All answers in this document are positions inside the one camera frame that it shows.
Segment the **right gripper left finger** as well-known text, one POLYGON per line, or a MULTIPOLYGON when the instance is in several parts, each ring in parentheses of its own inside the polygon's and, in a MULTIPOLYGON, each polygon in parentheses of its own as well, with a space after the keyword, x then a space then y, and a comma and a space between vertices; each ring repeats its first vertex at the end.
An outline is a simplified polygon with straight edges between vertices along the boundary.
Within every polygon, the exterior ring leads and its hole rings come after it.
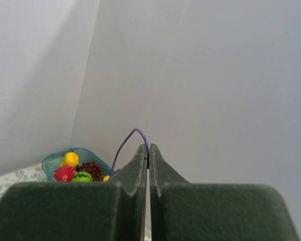
POLYGON ((106 182, 25 182, 0 200, 0 240, 143 240, 146 147, 106 182))

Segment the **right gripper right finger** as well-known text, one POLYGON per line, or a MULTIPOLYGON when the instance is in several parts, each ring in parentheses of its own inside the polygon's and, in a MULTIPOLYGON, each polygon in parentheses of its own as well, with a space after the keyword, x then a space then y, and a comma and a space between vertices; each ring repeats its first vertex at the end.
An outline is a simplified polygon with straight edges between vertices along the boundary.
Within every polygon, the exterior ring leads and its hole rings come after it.
POLYGON ((260 184, 193 184, 150 147, 153 240, 298 240, 283 197, 260 184))

